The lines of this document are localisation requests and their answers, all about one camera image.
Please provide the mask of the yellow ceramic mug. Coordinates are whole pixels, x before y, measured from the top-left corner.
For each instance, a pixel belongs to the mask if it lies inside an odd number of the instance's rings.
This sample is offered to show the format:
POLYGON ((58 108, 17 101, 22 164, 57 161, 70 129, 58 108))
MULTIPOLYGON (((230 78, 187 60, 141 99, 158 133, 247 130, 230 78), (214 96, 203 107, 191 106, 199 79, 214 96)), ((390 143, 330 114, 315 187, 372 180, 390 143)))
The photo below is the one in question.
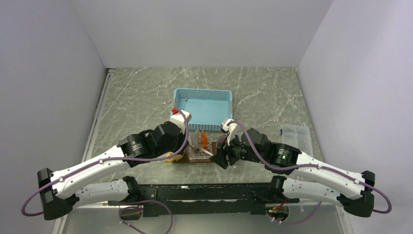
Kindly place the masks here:
POLYGON ((177 162, 183 158, 183 155, 174 155, 164 160, 165 163, 177 162))

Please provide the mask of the brown oval wooden tray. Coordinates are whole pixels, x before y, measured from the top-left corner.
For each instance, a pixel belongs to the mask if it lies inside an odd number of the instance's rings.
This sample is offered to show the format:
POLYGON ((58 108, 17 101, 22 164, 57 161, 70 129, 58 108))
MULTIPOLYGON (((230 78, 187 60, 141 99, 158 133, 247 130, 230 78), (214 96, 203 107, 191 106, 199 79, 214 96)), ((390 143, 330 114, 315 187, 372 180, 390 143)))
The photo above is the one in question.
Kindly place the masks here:
MULTIPOLYGON (((184 151, 181 155, 183 155, 183 158, 177 162, 173 163, 213 163, 212 161, 190 161, 188 158, 188 151, 184 151)), ((231 158, 232 164, 234 164, 237 161, 237 158, 231 158)))

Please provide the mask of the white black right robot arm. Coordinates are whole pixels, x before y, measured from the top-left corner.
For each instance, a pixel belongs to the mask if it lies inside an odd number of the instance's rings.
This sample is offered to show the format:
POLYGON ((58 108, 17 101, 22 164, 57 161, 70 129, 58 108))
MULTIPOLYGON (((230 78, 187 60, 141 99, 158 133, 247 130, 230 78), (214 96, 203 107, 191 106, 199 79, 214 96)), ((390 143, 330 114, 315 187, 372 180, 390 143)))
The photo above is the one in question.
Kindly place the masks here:
POLYGON ((210 160, 223 169, 239 160, 263 164, 274 176, 267 194, 254 196, 268 203, 299 198, 323 201, 359 217, 370 217, 374 209, 374 173, 338 169, 298 148, 271 142, 255 129, 231 141, 218 140, 210 160))

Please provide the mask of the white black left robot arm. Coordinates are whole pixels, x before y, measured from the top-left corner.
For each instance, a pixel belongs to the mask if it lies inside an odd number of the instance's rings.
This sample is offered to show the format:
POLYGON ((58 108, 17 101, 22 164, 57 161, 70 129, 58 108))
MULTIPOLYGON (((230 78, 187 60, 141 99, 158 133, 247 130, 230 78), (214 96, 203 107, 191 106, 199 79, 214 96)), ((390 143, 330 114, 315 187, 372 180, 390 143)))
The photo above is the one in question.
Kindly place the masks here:
POLYGON ((153 130, 131 134, 104 153, 60 171, 48 168, 38 172, 45 220, 60 218, 74 208, 100 201, 135 204, 142 193, 135 178, 126 176, 114 182, 94 181, 117 171, 155 161, 169 152, 182 153, 188 145, 188 125, 166 121, 153 130))

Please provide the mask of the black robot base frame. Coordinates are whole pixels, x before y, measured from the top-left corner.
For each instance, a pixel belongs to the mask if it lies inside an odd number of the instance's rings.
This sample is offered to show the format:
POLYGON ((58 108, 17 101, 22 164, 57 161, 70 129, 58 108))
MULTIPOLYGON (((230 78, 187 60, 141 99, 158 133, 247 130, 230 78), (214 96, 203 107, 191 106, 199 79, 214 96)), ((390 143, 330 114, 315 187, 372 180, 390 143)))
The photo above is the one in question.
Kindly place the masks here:
POLYGON ((279 204, 298 203, 271 187, 269 182, 227 184, 140 184, 139 194, 110 206, 143 201, 142 216, 248 213, 264 215, 279 204))

